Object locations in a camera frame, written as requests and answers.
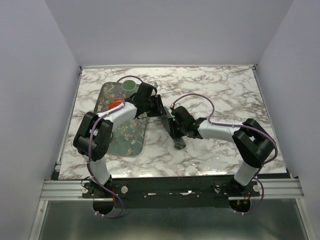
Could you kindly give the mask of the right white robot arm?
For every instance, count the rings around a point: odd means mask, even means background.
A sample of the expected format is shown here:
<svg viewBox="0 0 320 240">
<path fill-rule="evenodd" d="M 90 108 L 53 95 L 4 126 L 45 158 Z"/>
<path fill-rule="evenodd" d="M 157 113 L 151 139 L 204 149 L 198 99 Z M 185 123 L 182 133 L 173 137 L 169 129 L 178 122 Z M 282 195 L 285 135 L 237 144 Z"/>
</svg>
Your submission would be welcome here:
<svg viewBox="0 0 320 240">
<path fill-rule="evenodd" d="M 217 139 L 235 144 L 243 159 L 230 183 L 230 191 L 236 196 L 247 192 L 248 184 L 267 162 L 272 152 L 274 156 L 271 161 L 278 155 L 274 139 L 252 118 L 239 124 L 213 123 L 205 117 L 195 119 L 183 106 L 172 107 L 171 115 L 173 136 Z"/>
</svg>

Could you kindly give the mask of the grey cloth napkin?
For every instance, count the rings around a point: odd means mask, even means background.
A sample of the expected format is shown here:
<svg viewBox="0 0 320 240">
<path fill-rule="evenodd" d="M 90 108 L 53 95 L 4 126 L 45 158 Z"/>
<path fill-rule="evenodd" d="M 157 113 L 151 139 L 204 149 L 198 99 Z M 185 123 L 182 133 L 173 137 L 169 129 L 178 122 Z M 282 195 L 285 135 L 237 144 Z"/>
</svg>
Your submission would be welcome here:
<svg viewBox="0 0 320 240">
<path fill-rule="evenodd" d="M 186 143 L 183 139 L 184 134 L 179 129 L 178 124 L 174 121 L 173 116 L 167 107 L 164 107 L 166 115 L 161 117 L 161 123 L 169 136 L 172 138 L 174 143 L 174 148 L 182 150 L 186 147 Z"/>
</svg>

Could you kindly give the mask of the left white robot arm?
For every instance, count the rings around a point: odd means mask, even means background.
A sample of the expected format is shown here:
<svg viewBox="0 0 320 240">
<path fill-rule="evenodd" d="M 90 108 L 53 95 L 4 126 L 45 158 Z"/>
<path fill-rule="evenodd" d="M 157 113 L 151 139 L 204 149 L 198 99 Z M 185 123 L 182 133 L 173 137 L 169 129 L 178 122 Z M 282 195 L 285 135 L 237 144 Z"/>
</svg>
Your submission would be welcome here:
<svg viewBox="0 0 320 240">
<path fill-rule="evenodd" d="M 95 183 L 93 191 L 101 198 L 107 197 L 111 190 L 111 179 L 104 156 L 112 139 L 113 130 L 121 124 L 140 117 L 162 117 L 166 115 L 161 96 L 156 87 L 141 83 L 137 92 L 124 99 L 118 106 L 95 114 L 87 112 L 73 139 L 78 153 L 87 156 L 87 169 L 90 179 Z"/>
</svg>

